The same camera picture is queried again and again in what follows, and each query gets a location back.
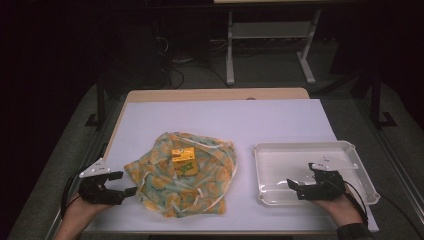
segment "white tabletop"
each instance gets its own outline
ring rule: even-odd
[[[163,234],[315,234],[334,232],[335,225],[318,207],[304,201],[297,206],[266,207],[258,202],[253,147],[270,142],[336,141],[319,100],[227,100],[127,103],[106,157],[112,171],[148,152],[164,132],[188,132],[234,143],[238,171],[225,196],[223,215],[164,218],[147,210],[135,197],[124,200],[92,221],[86,231]],[[123,190],[134,183],[107,182]],[[378,230],[371,211],[369,228]]]

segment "desk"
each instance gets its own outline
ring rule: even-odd
[[[176,114],[181,107],[190,109],[193,114]],[[113,171],[122,170],[125,164],[149,151],[160,134],[170,131],[233,141],[238,171],[225,197],[226,213],[164,218],[145,209],[131,197],[125,199],[122,206],[101,213],[87,232],[285,235],[334,232],[331,219],[311,203],[304,201],[298,206],[265,207],[257,201],[252,154],[255,144],[336,140],[320,101],[309,99],[304,89],[131,92],[104,158]],[[127,174],[122,180],[107,185],[109,189],[132,186],[134,183]],[[369,218],[370,229],[378,230],[371,211]]]
[[[239,1],[220,1],[216,0],[215,3],[225,2],[244,2]],[[254,1],[247,2],[267,2],[267,1]],[[271,2],[285,2],[285,0],[273,0]],[[313,18],[310,21],[297,21],[297,22],[258,22],[258,23],[234,23],[233,13],[230,12],[228,16],[228,40],[227,40],[227,84],[233,85],[234,81],[234,68],[233,68],[233,39],[248,39],[248,38],[305,38],[306,43],[301,52],[297,52],[300,66],[302,67],[308,84],[315,84],[315,78],[309,67],[307,56],[309,49],[314,38],[315,30],[318,25],[321,9],[316,9]]]

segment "gray floor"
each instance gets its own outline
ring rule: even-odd
[[[296,45],[283,47],[278,53],[262,52],[251,57],[236,57],[234,70],[235,88],[250,87],[304,87],[308,91],[319,90],[341,76],[328,74],[336,44],[315,44],[309,62],[317,84],[308,85],[295,55]],[[225,88],[218,75],[225,76],[224,56],[212,59],[210,71],[189,63],[177,68],[184,74],[181,88]],[[181,76],[173,72],[174,85]],[[399,160],[416,190],[424,192],[422,169],[424,167],[424,133],[405,111],[397,94],[382,86],[381,110],[389,112],[397,127],[385,127],[377,131],[369,121],[369,97],[352,99],[348,83],[326,96],[318,96],[330,124],[339,140],[356,145],[358,154],[377,189],[396,202],[424,234],[424,226],[403,190],[402,178],[393,167],[392,160]],[[124,98],[107,100],[107,121],[101,129],[86,127],[88,116],[96,112],[95,87],[87,92],[65,129],[43,174],[9,236],[9,239],[49,239],[54,234],[63,186],[68,176],[79,168],[85,159],[93,160],[107,143],[118,118]],[[405,218],[385,199],[371,206],[380,228],[377,239],[419,239]],[[295,240],[336,239],[329,236],[294,236]],[[147,236],[119,234],[83,234],[82,239],[147,239]]]

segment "white tray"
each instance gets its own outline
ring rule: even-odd
[[[358,169],[339,170],[343,179],[352,184],[365,205],[376,204],[380,195],[356,153],[355,146],[346,141],[312,143],[261,143],[254,148],[259,186],[259,200],[269,206],[306,204],[298,200],[287,179],[315,184],[308,163],[324,156],[333,161],[357,164]]]

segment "cloth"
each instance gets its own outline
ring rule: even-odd
[[[179,177],[171,151],[194,147],[198,174]],[[224,195],[237,171],[232,142],[188,133],[164,133],[153,148],[125,167],[137,184],[136,197],[165,217],[225,212]]]

